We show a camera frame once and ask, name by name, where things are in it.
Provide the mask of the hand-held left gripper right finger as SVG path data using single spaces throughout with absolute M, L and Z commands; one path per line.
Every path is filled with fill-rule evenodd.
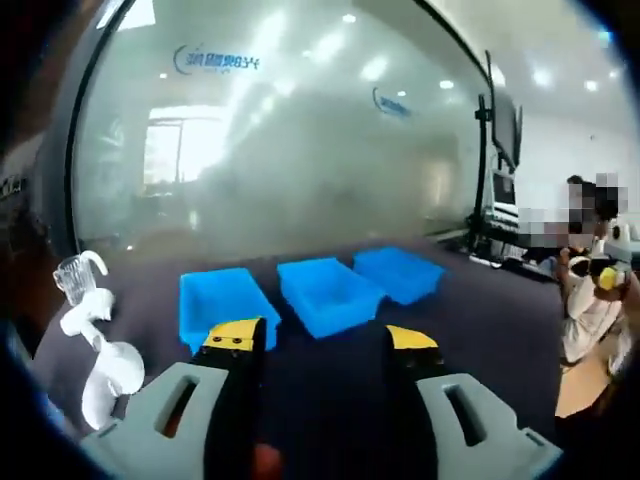
M 562 455 L 420 331 L 387 326 L 383 371 L 398 479 L 545 479 Z

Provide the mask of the person's left hand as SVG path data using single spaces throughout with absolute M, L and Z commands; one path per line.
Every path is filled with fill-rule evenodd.
M 282 472 L 283 461 L 281 452 L 268 444 L 256 444 L 252 464 L 252 479 L 281 480 Z

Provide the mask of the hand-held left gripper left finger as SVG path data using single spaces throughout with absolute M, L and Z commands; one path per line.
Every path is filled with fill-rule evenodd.
M 82 449 L 111 479 L 251 478 L 265 344 L 262 317 L 216 325 Z

